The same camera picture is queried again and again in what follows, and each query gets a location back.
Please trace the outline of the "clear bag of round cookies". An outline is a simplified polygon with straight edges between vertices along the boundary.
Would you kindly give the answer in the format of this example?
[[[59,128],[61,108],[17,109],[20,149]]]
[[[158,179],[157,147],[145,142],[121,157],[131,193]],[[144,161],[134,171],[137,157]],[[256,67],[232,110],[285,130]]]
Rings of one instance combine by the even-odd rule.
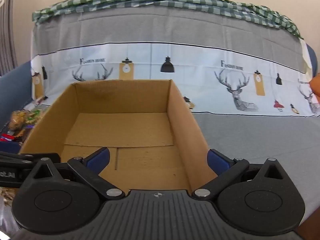
[[[13,111],[9,121],[9,130],[17,131],[21,129],[27,122],[29,112],[25,110]]]

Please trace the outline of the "green label noodle snack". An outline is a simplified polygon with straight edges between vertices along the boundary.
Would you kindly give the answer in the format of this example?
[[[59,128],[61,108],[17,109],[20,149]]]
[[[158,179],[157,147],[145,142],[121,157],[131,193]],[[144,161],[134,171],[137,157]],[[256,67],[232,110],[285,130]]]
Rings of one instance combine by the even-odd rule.
[[[35,109],[27,114],[26,125],[35,125],[45,114],[44,109]]]

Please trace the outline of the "brown cardboard box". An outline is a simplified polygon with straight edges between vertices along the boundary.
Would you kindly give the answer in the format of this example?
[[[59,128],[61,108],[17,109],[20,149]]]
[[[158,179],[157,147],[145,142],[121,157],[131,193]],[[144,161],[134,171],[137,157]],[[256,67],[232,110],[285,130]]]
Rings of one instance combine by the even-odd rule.
[[[69,85],[32,129],[21,152],[62,161],[110,150],[102,178],[122,189],[194,191],[216,177],[208,144],[171,80]]]

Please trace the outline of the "deer print sofa cover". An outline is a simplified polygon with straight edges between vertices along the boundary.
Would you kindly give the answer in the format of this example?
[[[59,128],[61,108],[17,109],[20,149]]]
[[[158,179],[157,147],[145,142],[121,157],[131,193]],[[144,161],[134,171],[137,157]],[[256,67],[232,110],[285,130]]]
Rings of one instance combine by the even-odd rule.
[[[107,9],[35,25],[31,59],[49,103],[74,82],[174,81],[211,148],[277,158],[306,214],[319,207],[318,61],[287,31],[190,9]]]

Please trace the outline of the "grey curtain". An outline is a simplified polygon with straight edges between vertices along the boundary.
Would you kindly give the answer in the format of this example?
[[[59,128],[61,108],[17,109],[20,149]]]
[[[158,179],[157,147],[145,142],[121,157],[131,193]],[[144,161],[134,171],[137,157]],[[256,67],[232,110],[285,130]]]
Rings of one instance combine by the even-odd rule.
[[[17,66],[13,32],[13,1],[1,0],[1,76]]]

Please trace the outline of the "orange cushion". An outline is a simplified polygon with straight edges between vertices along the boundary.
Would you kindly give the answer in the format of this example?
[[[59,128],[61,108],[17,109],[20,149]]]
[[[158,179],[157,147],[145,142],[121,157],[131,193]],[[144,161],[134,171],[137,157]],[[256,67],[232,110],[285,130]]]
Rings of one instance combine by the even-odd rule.
[[[318,73],[315,77],[311,79],[309,85],[313,93],[317,97],[320,97],[320,73]]]

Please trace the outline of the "green checkered cloth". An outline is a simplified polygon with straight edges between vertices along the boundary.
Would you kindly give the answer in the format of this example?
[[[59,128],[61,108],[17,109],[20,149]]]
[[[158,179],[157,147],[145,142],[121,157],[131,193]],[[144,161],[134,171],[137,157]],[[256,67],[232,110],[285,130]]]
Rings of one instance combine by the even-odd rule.
[[[195,10],[226,16],[269,28],[284,29],[297,38],[301,37],[297,26],[287,16],[263,5],[229,0],[65,0],[33,12],[32,21],[35,24],[41,24],[60,15],[106,9],[137,8],[150,5]]]

